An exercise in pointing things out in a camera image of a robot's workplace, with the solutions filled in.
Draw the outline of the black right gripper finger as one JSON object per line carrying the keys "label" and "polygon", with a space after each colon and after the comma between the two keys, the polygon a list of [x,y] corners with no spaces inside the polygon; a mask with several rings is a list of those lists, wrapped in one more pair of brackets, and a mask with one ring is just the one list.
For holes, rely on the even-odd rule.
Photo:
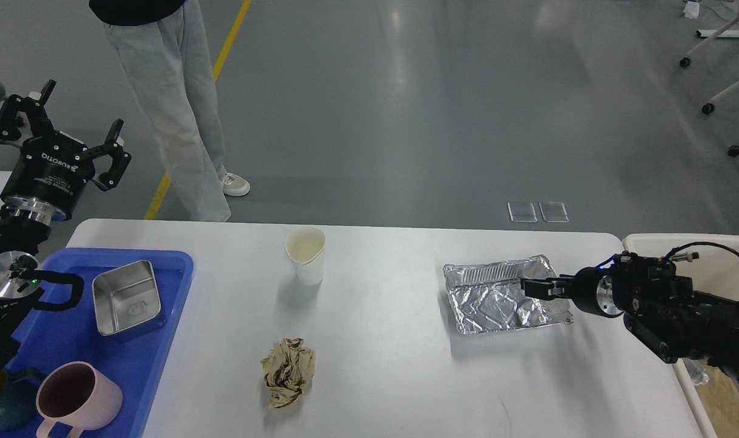
{"label": "black right gripper finger", "polygon": [[554,299],[571,299],[566,289],[575,279],[572,275],[562,275],[548,278],[520,278],[520,288],[526,297],[542,301]]}

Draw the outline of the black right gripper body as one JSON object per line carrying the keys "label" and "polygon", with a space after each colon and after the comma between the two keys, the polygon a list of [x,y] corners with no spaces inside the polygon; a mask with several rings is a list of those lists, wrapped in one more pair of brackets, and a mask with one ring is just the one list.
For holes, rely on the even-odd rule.
{"label": "black right gripper body", "polygon": [[624,313],[615,305],[612,278],[598,267],[584,267],[576,272],[567,287],[567,294],[576,308],[585,313],[607,318],[619,317]]}

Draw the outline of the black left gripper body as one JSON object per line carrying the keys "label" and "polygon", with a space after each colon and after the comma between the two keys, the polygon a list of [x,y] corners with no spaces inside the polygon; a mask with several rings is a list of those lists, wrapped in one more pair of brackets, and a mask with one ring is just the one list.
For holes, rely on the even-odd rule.
{"label": "black left gripper body", "polygon": [[0,199],[11,207],[36,199],[54,208],[55,221],[69,221],[88,180],[95,175],[91,161],[74,161],[87,149],[84,142],[69,135],[27,139]]}

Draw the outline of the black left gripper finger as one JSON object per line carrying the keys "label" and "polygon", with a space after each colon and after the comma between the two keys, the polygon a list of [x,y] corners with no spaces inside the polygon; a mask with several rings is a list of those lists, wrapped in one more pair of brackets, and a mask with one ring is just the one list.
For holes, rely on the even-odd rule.
{"label": "black left gripper finger", "polygon": [[48,80],[38,94],[12,94],[3,102],[0,145],[15,147],[21,153],[55,151],[55,130],[44,108],[55,86],[55,80]]}
{"label": "black left gripper finger", "polygon": [[116,119],[109,128],[105,141],[99,146],[88,148],[77,154],[78,169],[89,167],[93,164],[94,159],[108,156],[111,158],[111,164],[106,172],[100,173],[97,177],[91,178],[91,182],[100,191],[109,191],[120,183],[127,171],[128,164],[132,161],[130,153],[124,151],[124,142],[120,137],[120,132],[124,127],[124,120]]}

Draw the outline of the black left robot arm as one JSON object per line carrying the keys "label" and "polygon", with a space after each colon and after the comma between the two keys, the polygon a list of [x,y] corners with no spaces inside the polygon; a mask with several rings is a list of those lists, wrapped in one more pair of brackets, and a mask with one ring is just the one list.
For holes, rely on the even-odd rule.
{"label": "black left robot arm", "polygon": [[27,97],[11,94],[0,109],[0,144],[19,150],[0,194],[0,372],[19,352],[13,333],[31,310],[69,310],[83,296],[77,275],[44,271],[36,260],[51,222],[72,217],[86,184],[116,187],[132,159],[120,138],[122,119],[96,147],[56,130],[46,113],[55,84]]}

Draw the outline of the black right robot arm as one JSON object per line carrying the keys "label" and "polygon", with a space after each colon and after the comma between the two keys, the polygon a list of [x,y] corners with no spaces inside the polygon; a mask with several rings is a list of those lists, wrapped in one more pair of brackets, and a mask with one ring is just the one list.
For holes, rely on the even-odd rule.
{"label": "black right robot arm", "polygon": [[622,317],[626,329],[660,360],[706,360],[739,383],[739,301],[693,288],[679,276],[689,242],[660,257],[623,251],[574,275],[522,278],[527,297],[568,299],[585,313]]}

